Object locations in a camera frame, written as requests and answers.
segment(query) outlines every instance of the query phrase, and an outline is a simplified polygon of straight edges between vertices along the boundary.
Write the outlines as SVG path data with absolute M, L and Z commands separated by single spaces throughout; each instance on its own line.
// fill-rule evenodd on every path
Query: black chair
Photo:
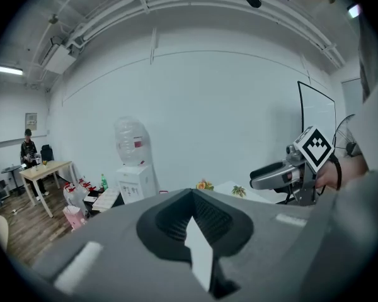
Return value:
M 42 145 L 40 156 L 41 156 L 42 161 L 53 160 L 53 150 L 50 148 L 49 144 Z

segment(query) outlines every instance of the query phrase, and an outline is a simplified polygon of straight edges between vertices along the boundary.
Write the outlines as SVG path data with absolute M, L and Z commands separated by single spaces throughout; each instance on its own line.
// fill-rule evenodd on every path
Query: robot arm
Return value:
M 333 146 L 323 134 L 310 126 L 292 145 L 287 146 L 285 160 L 276 162 L 250 174 L 253 189 L 274 189 L 292 194 L 300 206 L 316 203 L 315 180 L 318 170 L 330 158 L 335 164 Z

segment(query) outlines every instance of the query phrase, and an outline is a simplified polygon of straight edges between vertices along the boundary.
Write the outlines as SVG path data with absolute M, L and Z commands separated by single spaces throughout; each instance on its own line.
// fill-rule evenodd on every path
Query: human hand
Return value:
M 368 171 L 367 163 L 362 155 L 352 158 L 340 158 L 341 186 L 346 186 L 350 180 L 363 176 Z M 318 171 L 315 188 L 329 186 L 337 189 L 338 172 L 332 162 L 325 163 Z
M 338 171 L 334 163 L 327 161 L 318 171 L 315 188 L 328 186 L 333 189 L 338 187 Z

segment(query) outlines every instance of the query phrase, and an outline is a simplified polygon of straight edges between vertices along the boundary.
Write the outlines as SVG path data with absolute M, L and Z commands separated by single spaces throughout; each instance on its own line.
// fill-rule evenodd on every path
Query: wooden table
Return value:
M 72 162 L 71 161 L 48 161 L 48 164 L 46 167 L 43 164 L 36 165 L 35 167 L 25 169 L 23 171 L 20 171 L 21 178 L 24 183 L 24 187 L 26 190 L 26 193 L 30 197 L 32 205 L 36 206 L 37 201 L 33 199 L 33 196 L 28 188 L 28 185 L 26 184 L 25 179 L 31 180 L 33 185 L 35 186 L 35 189 L 37 190 L 37 194 L 43 204 L 43 207 L 45 208 L 46 212 L 48 213 L 49 217 L 53 217 L 52 213 L 50 212 L 50 209 L 48 205 L 46 204 L 42 194 L 40 193 L 37 180 L 42 179 L 49 174 L 53 174 L 53 177 L 55 178 L 57 189 L 60 189 L 59 182 L 57 180 L 56 172 L 60 169 L 68 167 L 70 169 L 70 174 L 73 180 L 74 184 L 77 184 L 76 176 L 74 175 L 73 169 L 72 169 Z

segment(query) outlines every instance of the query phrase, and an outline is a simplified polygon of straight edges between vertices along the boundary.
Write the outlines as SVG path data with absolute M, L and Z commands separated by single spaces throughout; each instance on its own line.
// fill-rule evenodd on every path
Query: green bottle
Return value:
M 107 190 L 108 189 L 108 183 L 105 179 L 105 177 L 103 176 L 103 174 L 101 175 L 101 182 L 102 182 L 102 185 L 103 185 L 103 190 Z

